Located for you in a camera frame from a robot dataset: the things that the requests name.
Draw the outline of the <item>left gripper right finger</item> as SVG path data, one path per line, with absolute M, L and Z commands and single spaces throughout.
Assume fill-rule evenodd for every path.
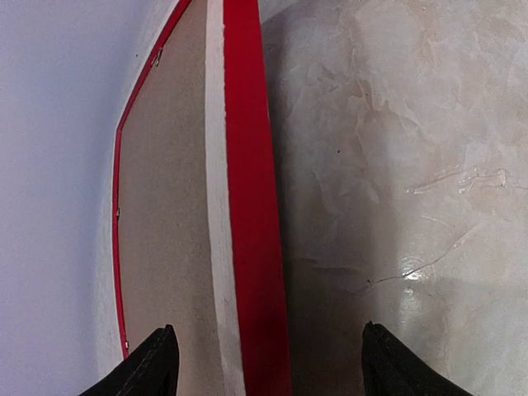
M 361 368 L 367 396 L 470 396 L 379 323 L 369 322 L 363 329 Z

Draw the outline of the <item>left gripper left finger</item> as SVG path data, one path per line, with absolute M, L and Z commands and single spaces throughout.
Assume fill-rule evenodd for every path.
M 153 331 L 110 374 L 81 396 L 174 396 L 179 362 L 176 333 L 168 324 Z

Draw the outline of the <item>brown backing board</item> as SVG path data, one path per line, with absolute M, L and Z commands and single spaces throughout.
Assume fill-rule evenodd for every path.
M 206 2 L 193 1 L 165 42 L 121 133 L 120 283 L 135 349 L 172 325 L 180 395 L 224 385 L 210 265 L 205 175 Z

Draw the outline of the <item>red wooden picture frame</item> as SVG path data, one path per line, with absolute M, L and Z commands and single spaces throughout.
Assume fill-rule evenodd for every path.
M 120 283 L 121 133 L 150 69 L 186 7 L 172 1 L 154 27 L 144 65 L 115 134 L 112 264 L 120 343 L 126 336 Z M 210 265 L 224 385 L 215 395 L 292 392 L 281 234 L 259 7 L 204 1 L 205 175 Z

